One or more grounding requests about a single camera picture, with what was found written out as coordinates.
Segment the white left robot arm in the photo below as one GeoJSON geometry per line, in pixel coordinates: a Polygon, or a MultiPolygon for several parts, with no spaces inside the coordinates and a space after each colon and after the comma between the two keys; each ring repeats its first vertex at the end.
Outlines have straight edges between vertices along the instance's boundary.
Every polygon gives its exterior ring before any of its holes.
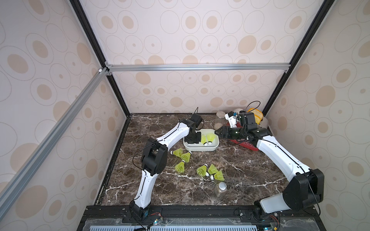
{"type": "Polygon", "coordinates": [[[130,202],[130,212],[137,221],[145,221],[149,216],[153,188],[157,177],[167,165],[168,151],[183,138],[192,143],[199,143],[201,133],[197,128],[201,123],[201,115],[193,113],[190,118],[180,119],[166,134],[147,140],[141,156],[140,185],[136,196],[130,202]]]}

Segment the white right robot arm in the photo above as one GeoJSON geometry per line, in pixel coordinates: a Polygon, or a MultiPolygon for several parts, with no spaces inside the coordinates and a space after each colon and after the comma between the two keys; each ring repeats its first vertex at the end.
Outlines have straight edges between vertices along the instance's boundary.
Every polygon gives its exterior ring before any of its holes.
{"type": "Polygon", "coordinates": [[[222,126],[215,134],[222,139],[248,141],[266,154],[288,180],[283,192],[254,202],[253,215],[263,219],[278,211],[300,211],[318,205],[324,199],[324,174],[303,164],[272,133],[259,127],[253,112],[241,111],[240,127],[222,126]]]}

